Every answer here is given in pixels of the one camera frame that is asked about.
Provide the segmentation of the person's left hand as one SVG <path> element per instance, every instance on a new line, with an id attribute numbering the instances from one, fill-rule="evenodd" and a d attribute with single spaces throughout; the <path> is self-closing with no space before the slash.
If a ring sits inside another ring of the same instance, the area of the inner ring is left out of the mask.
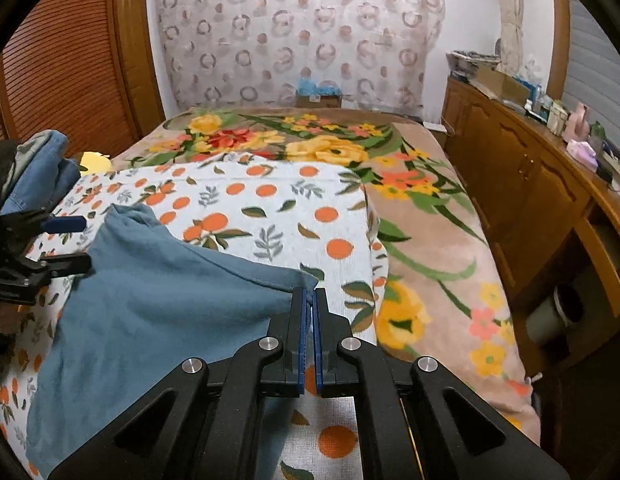
<path id="1" fill-rule="evenodd" d="M 34 318 L 30 306 L 0 302 L 0 336 L 21 333 Z"/>

